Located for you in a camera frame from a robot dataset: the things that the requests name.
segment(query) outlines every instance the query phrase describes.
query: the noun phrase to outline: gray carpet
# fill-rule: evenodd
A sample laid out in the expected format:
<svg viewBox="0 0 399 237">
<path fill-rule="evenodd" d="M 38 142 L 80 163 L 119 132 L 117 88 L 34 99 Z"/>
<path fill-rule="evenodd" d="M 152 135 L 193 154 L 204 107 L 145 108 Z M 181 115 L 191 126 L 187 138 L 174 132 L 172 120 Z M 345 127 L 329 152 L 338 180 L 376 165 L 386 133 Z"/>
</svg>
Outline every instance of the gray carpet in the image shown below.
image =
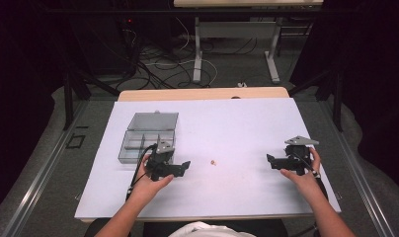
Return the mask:
<svg viewBox="0 0 399 237">
<path fill-rule="evenodd" d="M 223 50 L 231 52 L 238 49 L 247 40 L 219 40 L 214 43 L 213 51 Z M 276 58 L 281 79 L 280 86 L 289 89 L 289 75 L 293 69 L 295 60 L 298 58 L 300 49 L 305 40 L 285 39 L 282 43 L 281 57 Z M 235 87 L 238 82 L 246 82 L 248 86 L 274 86 L 269 79 L 269 72 L 265 64 L 262 49 L 265 44 L 258 44 L 252 53 L 245 55 L 205 55 L 204 59 L 212 61 L 217 68 L 217 77 L 211 87 Z M 214 76 L 214 68 L 204 64 L 210 77 Z M 178 72 L 181 68 L 172 70 L 151 69 L 161 78 L 167 78 Z M 181 81 L 189 77 L 178 74 L 168 80 L 168 83 L 178 86 Z M 133 89 L 143 84 L 143 80 L 130 80 L 122 83 L 119 88 Z M 345 152 L 339 145 L 336 131 L 330 126 L 330 119 L 326 118 L 323 111 L 324 104 L 329 102 L 316 102 L 313 97 L 314 88 L 310 88 L 295 97 L 301 111 L 307 129 L 313 139 L 319 140 L 320 145 L 316 148 L 320 152 L 326 173 L 336 193 L 341 195 L 339 204 L 343 210 L 341 216 L 358 234 L 358 236 L 381 236 L 371 219 L 371 213 L 366 208 L 364 199 L 361 198 L 359 187 L 350 175 L 349 164 L 344 158 Z M 97 147 L 102 139 L 105 126 L 115 98 L 96 87 L 91 87 L 94 97 L 89 102 L 84 102 L 81 117 L 73 124 L 69 131 L 67 141 L 69 148 L 63 147 L 58 154 L 58 160 L 52 167 L 52 173 L 43 185 L 43 192 L 38 196 L 35 205 L 32 206 L 29 216 L 25 216 L 23 225 L 18 230 L 18 236 L 83 236 L 88 224 L 73 218 L 78 204 L 79 194 L 83 192 L 92 161 L 95 157 Z M 51 152 L 62 134 L 64 122 L 63 98 L 61 89 L 53 94 L 56 101 L 56 109 L 51 121 L 42 135 L 40 143 L 36 148 L 27 167 L 21 174 L 21 178 L 0 206 L 0 236 L 3 236 L 10 221 L 16 215 L 21 201 L 28 189 L 33 185 L 44 162 L 52 156 Z M 360 139 L 360 130 L 353 120 L 352 113 L 346 108 L 343 110 L 344 136 L 350 144 L 351 149 L 356 152 Z M 80 148 L 70 148 L 79 144 L 79 136 L 84 135 Z M 358 157 L 363 167 L 364 176 L 369 186 L 378 199 L 378 205 L 382 207 L 383 214 L 393 229 L 395 236 L 399 236 L 399 189 L 388 177 L 365 160 Z M 284 223 L 290 234 L 297 233 L 314 222 L 312 217 L 289 218 Z M 134 228 L 134 236 L 141 236 L 142 223 L 137 223 Z"/>
</svg>

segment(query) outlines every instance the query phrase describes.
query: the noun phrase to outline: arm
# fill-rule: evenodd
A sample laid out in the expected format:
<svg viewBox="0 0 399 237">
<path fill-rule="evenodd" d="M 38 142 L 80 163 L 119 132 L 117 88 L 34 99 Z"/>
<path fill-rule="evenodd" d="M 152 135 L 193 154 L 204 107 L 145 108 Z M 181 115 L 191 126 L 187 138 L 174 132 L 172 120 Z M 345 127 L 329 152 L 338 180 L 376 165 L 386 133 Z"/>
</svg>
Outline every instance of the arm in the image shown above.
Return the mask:
<svg viewBox="0 0 399 237">
<path fill-rule="evenodd" d="M 312 167 L 314 170 L 319 172 L 320 156 L 313 148 L 310 148 L 310 152 L 314 158 Z M 311 172 L 308 172 L 303 176 L 297 176 L 296 174 L 285 169 L 282 169 L 280 172 L 295 183 L 298 190 L 310 204 L 310 207 L 314 212 L 321 236 L 355 236 L 353 231 L 347 226 L 332 205 L 326 200 Z"/>
<path fill-rule="evenodd" d="M 128 200 L 120 208 L 120 210 L 113 216 L 113 218 L 101 229 L 96 235 L 102 236 L 128 236 L 135 219 L 141 210 L 148 205 L 148 203 L 156 196 L 156 194 L 166 187 L 174 178 L 173 175 L 167 176 L 160 181 L 153 182 L 147 176 L 144 163 L 148 156 L 144 156 L 140 169 L 138 170 L 137 179 L 139 181 L 135 184 Z"/>
</svg>

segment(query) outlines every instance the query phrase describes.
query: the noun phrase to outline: desk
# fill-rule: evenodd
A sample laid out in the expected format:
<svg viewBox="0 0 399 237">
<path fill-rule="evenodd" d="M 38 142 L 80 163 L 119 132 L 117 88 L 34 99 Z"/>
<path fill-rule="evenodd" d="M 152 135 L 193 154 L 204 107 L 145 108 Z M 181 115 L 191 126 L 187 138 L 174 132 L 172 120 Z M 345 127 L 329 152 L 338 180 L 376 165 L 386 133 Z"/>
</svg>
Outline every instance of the desk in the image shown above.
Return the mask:
<svg viewBox="0 0 399 237">
<path fill-rule="evenodd" d="M 118 159 L 124 132 L 135 113 L 156 110 L 179 113 L 174 163 L 192 163 L 184 177 L 174 179 L 143 209 L 138 220 L 312 214 L 294 184 L 271 169 L 266 158 L 267 153 L 284 157 L 285 140 L 297 134 L 309 136 L 284 88 L 164 90 L 167 96 L 163 98 L 161 92 L 122 93 L 111 113 L 76 218 L 111 217 L 123 205 L 135 170 L 135 165 L 121 164 Z M 177 101 L 172 101 L 171 92 Z M 127 102 L 131 94 L 134 100 Z M 193 100 L 181 101 L 189 95 Z M 243 99 L 223 99 L 233 96 Z M 144 98 L 148 101 L 136 101 Z M 321 174 L 331 205 L 341 211 L 323 168 Z"/>
<path fill-rule="evenodd" d="M 279 7 L 279 6 L 308 6 L 322 5 L 323 0 L 175 0 L 175 7 Z M 276 22 L 200 22 L 196 17 L 196 61 L 193 81 L 200 81 L 202 51 L 201 38 L 256 38 L 271 39 L 269 51 L 265 51 L 271 79 L 274 84 L 279 83 L 279 75 L 274 63 L 274 54 L 279 39 L 282 18 Z"/>
</svg>

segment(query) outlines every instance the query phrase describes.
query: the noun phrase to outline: hand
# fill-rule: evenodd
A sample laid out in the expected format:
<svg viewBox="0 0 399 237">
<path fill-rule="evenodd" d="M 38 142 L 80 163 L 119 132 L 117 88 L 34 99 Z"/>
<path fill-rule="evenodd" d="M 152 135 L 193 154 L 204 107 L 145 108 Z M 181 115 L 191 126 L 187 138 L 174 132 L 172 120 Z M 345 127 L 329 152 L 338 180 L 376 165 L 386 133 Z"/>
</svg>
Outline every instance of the hand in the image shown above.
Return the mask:
<svg viewBox="0 0 399 237">
<path fill-rule="evenodd" d="M 140 204 L 142 204 L 142 206 L 147 205 L 157 195 L 157 193 L 171 183 L 174 178 L 173 175 L 169 175 L 159 181 L 152 181 L 149 178 L 150 174 L 144 165 L 149 156 L 150 155 L 145 155 L 141 161 L 136 177 L 136 180 L 138 181 L 134 185 L 134 189 L 129 197 L 129 199 L 136 199 Z"/>
<path fill-rule="evenodd" d="M 313 155 L 313 162 L 311 163 L 311 167 L 319 173 L 320 170 L 320 156 L 317 151 L 310 147 L 310 153 Z M 311 172 L 307 172 L 307 174 L 298 176 L 295 173 L 288 171 L 286 169 L 281 169 L 280 172 L 289 178 L 291 181 L 295 183 L 298 190 L 301 194 L 306 198 L 308 202 L 312 202 L 314 199 L 319 198 L 321 191 Z"/>
</svg>

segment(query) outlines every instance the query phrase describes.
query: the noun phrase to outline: person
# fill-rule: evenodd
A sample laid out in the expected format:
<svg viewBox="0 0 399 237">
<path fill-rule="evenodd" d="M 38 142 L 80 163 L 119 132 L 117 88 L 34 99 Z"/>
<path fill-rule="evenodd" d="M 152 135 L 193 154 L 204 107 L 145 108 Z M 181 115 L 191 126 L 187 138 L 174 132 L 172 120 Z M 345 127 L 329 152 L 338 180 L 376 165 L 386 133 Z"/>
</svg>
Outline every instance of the person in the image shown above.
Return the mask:
<svg viewBox="0 0 399 237">
<path fill-rule="evenodd" d="M 320 169 L 320 156 L 314 148 L 310 148 L 313 155 L 312 168 L 318 173 Z M 144 156 L 142 164 L 146 162 L 148 156 Z M 342 220 L 335 209 L 329 204 L 323 192 L 319 188 L 312 172 L 298 176 L 295 173 L 281 169 L 280 173 L 295 183 L 299 192 L 310 204 L 314 212 L 316 223 L 320 235 L 323 237 L 348 237 L 355 236 L 353 231 Z M 120 210 L 108 220 L 105 226 L 96 234 L 103 236 L 128 236 L 140 211 L 156 196 L 156 194 L 165 188 L 173 180 L 173 175 L 167 176 L 159 181 L 153 182 L 147 176 L 145 167 L 140 166 L 137 174 L 139 178 L 134 189 Z M 171 236 L 254 236 L 245 232 L 236 232 L 234 229 L 225 226 L 208 225 L 203 222 L 194 222 L 184 226 L 174 232 Z"/>
</svg>

